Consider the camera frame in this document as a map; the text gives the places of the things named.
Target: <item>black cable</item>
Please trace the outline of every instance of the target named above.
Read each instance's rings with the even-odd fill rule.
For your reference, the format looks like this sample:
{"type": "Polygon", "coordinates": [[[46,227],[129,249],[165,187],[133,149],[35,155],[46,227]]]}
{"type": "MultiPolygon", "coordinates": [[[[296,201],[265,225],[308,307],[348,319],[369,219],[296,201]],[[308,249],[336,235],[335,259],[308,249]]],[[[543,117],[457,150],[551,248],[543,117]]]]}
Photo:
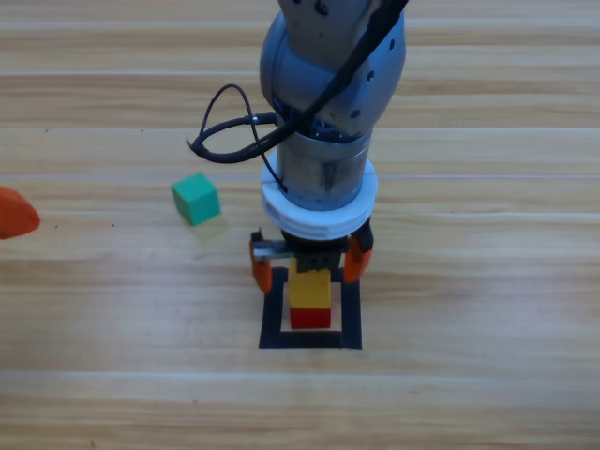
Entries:
{"type": "MultiPolygon", "coordinates": [[[[298,116],[296,116],[293,120],[286,122],[281,127],[260,139],[258,139],[258,135],[255,132],[255,127],[253,127],[256,138],[254,143],[242,148],[241,150],[238,150],[237,152],[223,155],[212,153],[204,146],[204,141],[208,137],[204,133],[207,114],[204,117],[202,130],[198,138],[194,141],[194,143],[187,142],[189,148],[199,157],[221,164],[244,162],[257,156],[262,156],[262,158],[266,161],[264,153],[292,136],[301,127],[304,127],[332,98],[338,96],[341,92],[343,92],[344,89],[346,89],[346,87],[352,82],[354,73],[356,73],[356,71],[363,65],[367,58],[377,49],[377,47],[379,47],[392,28],[398,23],[400,14],[408,2],[409,0],[383,0],[382,5],[371,14],[367,31],[358,41],[358,44],[352,51],[346,63],[344,63],[333,80],[327,85],[325,90],[317,97],[317,99],[306,110],[298,114],[298,116]]],[[[222,91],[228,87],[232,86],[225,86],[221,89],[221,91],[219,91],[218,95],[220,95],[220,93],[222,93],[222,91]]],[[[213,101],[208,107],[207,113],[210,112],[215,100],[216,99],[213,98],[213,101]]],[[[208,130],[210,135],[215,134],[215,132],[213,132],[213,129],[208,130]]],[[[278,179],[270,167],[269,172],[276,177],[278,183],[281,183],[281,180],[278,179]]]]}
{"type": "MultiPolygon", "coordinates": [[[[256,140],[256,143],[258,143],[259,142],[259,133],[256,129],[256,126],[257,125],[265,125],[265,124],[276,125],[277,122],[278,122],[277,115],[274,112],[265,112],[262,114],[257,114],[255,116],[252,113],[252,107],[250,106],[248,96],[244,92],[244,89],[242,89],[237,84],[230,83],[230,84],[227,84],[227,85],[221,87],[218,90],[218,92],[215,94],[213,99],[210,101],[210,104],[208,105],[208,108],[206,109],[206,113],[204,114],[204,119],[202,120],[200,136],[202,137],[202,141],[204,141],[204,140],[208,139],[210,136],[217,134],[220,131],[223,131],[224,129],[238,127],[240,125],[250,125],[252,128],[252,134],[254,134],[254,139],[256,140]],[[227,89],[235,89],[237,92],[240,93],[240,95],[244,99],[244,103],[246,103],[247,117],[233,119],[228,122],[219,124],[215,127],[212,127],[210,129],[208,129],[208,131],[204,131],[206,129],[206,123],[208,122],[208,116],[210,115],[210,112],[212,111],[213,106],[215,106],[215,103],[217,102],[218,98],[227,89]]],[[[232,162],[229,161],[228,154],[211,154],[211,155],[214,155],[214,159],[215,159],[214,162],[221,162],[222,164],[233,164],[232,162]]],[[[264,153],[262,153],[262,160],[264,161],[264,165],[269,170],[269,172],[271,173],[273,178],[275,178],[275,181],[277,181],[277,183],[283,189],[284,192],[287,192],[288,191],[287,187],[283,184],[283,182],[281,181],[281,178],[279,178],[278,175],[275,173],[275,171],[271,167],[271,164],[269,163],[269,161],[266,158],[266,156],[264,155],[264,153]]]]}

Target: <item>white ring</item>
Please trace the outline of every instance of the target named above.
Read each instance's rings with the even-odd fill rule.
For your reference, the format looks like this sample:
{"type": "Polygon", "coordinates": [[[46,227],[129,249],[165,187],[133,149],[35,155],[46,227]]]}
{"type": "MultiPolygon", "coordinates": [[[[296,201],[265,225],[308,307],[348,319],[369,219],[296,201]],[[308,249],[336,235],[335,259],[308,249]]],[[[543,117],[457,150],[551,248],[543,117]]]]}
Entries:
{"type": "MultiPolygon", "coordinates": [[[[278,166],[278,152],[269,158],[278,166]]],[[[266,214],[284,232],[313,241],[328,241],[348,236],[358,230],[371,216],[377,197],[377,174],[369,160],[365,165],[363,186],[356,198],[333,211],[310,211],[290,202],[279,189],[266,166],[262,167],[262,205],[266,214]]]]}

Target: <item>orange gripper pad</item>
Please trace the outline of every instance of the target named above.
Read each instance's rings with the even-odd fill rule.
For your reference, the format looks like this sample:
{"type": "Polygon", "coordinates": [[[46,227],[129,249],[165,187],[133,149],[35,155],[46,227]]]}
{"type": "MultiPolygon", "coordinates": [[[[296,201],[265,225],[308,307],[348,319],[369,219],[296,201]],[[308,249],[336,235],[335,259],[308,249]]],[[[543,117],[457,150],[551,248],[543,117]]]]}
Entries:
{"type": "Polygon", "coordinates": [[[0,239],[28,234],[39,223],[38,211],[19,192],[0,186],[0,239]]]}
{"type": "Polygon", "coordinates": [[[350,247],[346,253],[346,261],[344,262],[344,281],[349,284],[355,283],[363,276],[367,270],[372,252],[373,250],[371,249],[367,253],[363,253],[360,249],[358,239],[350,236],[350,247]]]}
{"type": "Polygon", "coordinates": [[[269,261],[255,261],[252,241],[250,241],[250,259],[252,260],[252,275],[256,284],[264,293],[270,293],[273,288],[273,272],[269,261]]]}

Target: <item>black square outline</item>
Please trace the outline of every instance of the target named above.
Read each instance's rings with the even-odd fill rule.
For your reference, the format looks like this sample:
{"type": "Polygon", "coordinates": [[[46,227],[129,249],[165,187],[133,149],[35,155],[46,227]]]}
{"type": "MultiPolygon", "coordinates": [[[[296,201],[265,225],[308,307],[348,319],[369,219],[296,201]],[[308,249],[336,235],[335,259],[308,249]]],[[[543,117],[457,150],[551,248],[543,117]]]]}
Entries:
{"type": "Polygon", "coordinates": [[[273,269],[273,289],[264,296],[260,349],[363,349],[360,282],[345,283],[343,269],[331,274],[331,282],[341,284],[341,331],[281,331],[287,280],[288,269],[273,269]]]}

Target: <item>yellow block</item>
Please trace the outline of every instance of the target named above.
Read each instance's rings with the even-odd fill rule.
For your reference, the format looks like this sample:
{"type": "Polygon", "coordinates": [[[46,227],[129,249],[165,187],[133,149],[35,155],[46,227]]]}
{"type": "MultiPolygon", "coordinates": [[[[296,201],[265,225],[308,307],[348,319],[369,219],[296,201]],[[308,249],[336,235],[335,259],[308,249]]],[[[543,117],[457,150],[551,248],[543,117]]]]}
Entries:
{"type": "Polygon", "coordinates": [[[296,259],[291,259],[288,294],[291,308],[329,309],[331,273],[328,270],[311,270],[299,274],[296,270],[296,259]]]}

